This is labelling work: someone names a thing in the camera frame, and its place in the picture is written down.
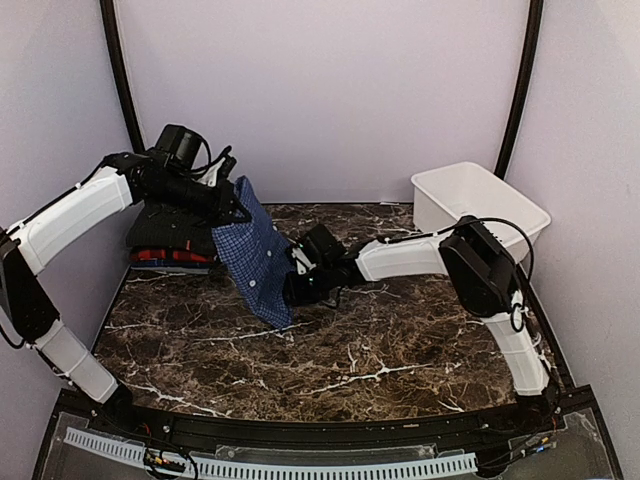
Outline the blue checked long sleeve shirt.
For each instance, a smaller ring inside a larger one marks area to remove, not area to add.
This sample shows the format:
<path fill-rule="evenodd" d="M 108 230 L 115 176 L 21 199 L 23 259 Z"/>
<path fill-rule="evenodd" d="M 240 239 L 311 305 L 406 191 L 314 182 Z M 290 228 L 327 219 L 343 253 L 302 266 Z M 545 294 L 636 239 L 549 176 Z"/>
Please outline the blue checked long sleeve shirt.
<path fill-rule="evenodd" d="M 293 322 L 293 309 L 283 296 L 286 276 L 294 270 L 287 256 L 289 242 L 274 226 L 247 177 L 236 180 L 234 193 L 251 220 L 212 230 L 217 256 L 250 311 L 277 329 L 287 328 Z"/>

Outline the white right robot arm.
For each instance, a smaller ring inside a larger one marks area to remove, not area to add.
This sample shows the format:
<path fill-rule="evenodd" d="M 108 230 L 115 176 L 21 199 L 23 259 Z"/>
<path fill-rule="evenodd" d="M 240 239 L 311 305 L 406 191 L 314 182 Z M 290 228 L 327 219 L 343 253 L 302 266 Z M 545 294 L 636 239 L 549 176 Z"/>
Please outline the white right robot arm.
<path fill-rule="evenodd" d="M 549 416 L 541 397 L 550 382 L 549 365 L 528 331 L 527 289 L 518 279 L 517 262 L 487 222 L 467 215 L 438 232 L 379 237 L 351 249 L 317 225 L 288 249 L 294 269 L 285 277 L 284 299 L 291 306 L 311 305 L 342 287 L 392 277 L 448 276 L 461 306 L 494 337 L 517 396 L 526 398 L 511 410 L 511 426 L 530 434 Z"/>

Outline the black striped shirt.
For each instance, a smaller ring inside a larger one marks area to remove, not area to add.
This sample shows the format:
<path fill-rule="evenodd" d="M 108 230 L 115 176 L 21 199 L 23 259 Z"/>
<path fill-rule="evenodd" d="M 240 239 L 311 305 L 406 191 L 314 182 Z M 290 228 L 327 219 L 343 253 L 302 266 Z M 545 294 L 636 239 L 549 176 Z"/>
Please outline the black striped shirt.
<path fill-rule="evenodd" d="M 131 248 L 153 247 L 214 256 L 210 227 L 198 216 L 177 207 L 147 201 L 126 235 Z"/>

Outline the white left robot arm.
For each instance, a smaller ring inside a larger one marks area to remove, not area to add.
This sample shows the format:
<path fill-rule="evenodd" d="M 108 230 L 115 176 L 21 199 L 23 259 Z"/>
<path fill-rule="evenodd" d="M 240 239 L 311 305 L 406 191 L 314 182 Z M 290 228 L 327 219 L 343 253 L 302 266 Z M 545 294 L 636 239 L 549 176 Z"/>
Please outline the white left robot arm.
<path fill-rule="evenodd" d="M 103 405 L 103 421 L 120 436 L 140 429 L 140 412 L 122 399 L 128 389 L 65 326 L 38 276 L 95 226 L 143 200 L 185 209 L 211 227 L 248 220 L 228 179 L 235 165 L 224 150 L 204 177 L 195 178 L 169 170 L 152 156 L 108 155 L 86 181 L 1 233 L 1 306 L 14 330 L 65 379 Z"/>

